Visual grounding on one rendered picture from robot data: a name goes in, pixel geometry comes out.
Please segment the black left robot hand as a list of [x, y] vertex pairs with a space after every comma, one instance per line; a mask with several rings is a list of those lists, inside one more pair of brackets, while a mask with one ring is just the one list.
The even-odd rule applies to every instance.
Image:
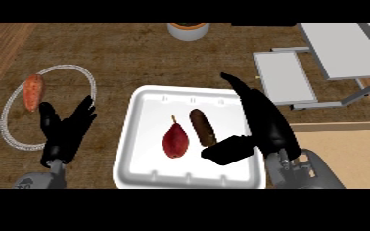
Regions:
[[40, 129], [45, 137], [40, 164], [50, 168], [54, 160], [69, 164], [74, 160], [84, 135], [97, 117], [93, 98], [87, 96], [71, 117], [60, 119], [48, 102], [38, 105]]

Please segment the orange sweet potato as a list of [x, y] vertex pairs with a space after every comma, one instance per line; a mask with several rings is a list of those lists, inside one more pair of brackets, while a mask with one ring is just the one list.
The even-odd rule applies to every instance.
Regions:
[[23, 83], [23, 104], [32, 113], [37, 110], [44, 94], [44, 80], [40, 74], [32, 74]]

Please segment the white foam tray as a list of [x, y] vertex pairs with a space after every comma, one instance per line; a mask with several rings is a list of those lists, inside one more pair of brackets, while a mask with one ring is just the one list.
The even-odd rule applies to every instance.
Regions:
[[[230, 89], [144, 85], [131, 94], [112, 167], [115, 186], [122, 188], [265, 187], [261, 153], [228, 165], [200, 157], [203, 147], [191, 127], [188, 113], [199, 109], [215, 138], [250, 134], [242, 103]], [[162, 140], [172, 125], [187, 135], [184, 155], [166, 156]]]

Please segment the brown sausage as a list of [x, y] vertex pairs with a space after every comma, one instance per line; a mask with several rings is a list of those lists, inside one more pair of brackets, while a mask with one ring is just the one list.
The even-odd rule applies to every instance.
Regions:
[[193, 130], [196, 132], [196, 136], [199, 139], [199, 143], [203, 147], [209, 147], [216, 144], [216, 138], [212, 126], [206, 119], [206, 116], [199, 109], [193, 109], [188, 113], [190, 123]]

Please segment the tan cutting board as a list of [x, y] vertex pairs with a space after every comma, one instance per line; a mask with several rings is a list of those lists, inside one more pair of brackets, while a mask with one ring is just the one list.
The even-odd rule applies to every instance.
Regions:
[[370, 122], [292, 124], [302, 148], [314, 151], [343, 186], [370, 189]]

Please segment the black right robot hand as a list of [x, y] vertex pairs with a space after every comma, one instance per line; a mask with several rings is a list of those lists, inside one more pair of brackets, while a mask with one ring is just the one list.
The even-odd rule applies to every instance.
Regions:
[[249, 135], [233, 135], [214, 146], [203, 149], [200, 157], [218, 165], [227, 165], [247, 158], [259, 148], [262, 157], [283, 152], [283, 160], [293, 161], [301, 155], [296, 137], [284, 116], [259, 90], [231, 74], [221, 73], [239, 95]]

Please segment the grey tiered shelf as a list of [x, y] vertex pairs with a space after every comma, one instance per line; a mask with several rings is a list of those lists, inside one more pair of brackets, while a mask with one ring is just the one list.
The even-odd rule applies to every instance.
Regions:
[[[292, 110], [340, 108], [370, 97], [370, 24], [298, 23], [305, 46], [253, 52], [262, 92]], [[318, 86], [348, 82], [355, 90], [336, 100], [318, 99]]]

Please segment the red pear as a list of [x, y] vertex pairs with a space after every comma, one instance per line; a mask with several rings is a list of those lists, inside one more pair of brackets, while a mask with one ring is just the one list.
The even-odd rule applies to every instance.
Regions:
[[177, 123], [175, 118], [172, 118], [172, 122], [174, 124], [163, 136], [162, 147], [166, 156], [171, 159], [175, 159], [186, 154], [188, 139], [186, 131], [183, 130], [181, 125]]

